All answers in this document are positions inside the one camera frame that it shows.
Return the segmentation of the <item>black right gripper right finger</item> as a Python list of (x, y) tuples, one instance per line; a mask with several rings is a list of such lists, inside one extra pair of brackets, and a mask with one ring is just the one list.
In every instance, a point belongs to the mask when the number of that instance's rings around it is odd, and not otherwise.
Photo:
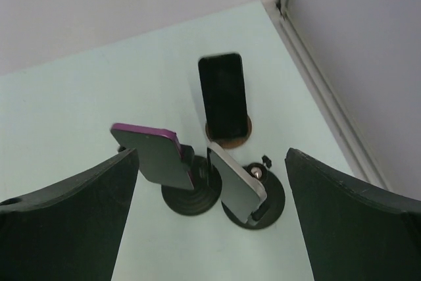
[(285, 165), (315, 280), (420, 279), (419, 200), (298, 149)]

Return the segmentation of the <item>black stand with ball joint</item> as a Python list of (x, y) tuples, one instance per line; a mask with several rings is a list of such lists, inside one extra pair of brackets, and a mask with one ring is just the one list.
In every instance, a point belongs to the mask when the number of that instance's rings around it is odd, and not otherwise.
[(257, 182), (258, 196), (251, 193), (236, 193), (233, 199), (222, 201), (221, 205), (230, 221), (246, 230), (263, 230), (272, 226), (282, 215), (285, 207), (285, 190), (278, 177), (270, 170), (272, 160), (261, 157), (243, 169)]

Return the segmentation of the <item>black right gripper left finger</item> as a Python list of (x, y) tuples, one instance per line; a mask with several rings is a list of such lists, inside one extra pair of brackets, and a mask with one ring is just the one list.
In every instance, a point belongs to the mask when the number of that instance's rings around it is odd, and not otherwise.
[(1, 202), (2, 280), (111, 280), (138, 173), (135, 149)]

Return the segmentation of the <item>silver white phone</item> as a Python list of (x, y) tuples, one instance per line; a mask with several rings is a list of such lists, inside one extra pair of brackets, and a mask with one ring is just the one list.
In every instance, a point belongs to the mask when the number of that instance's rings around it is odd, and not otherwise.
[(208, 156), (222, 180), (221, 201), (241, 223), (247, 223), (267, 198), (264, 185), (217, 143), (209, 144)]

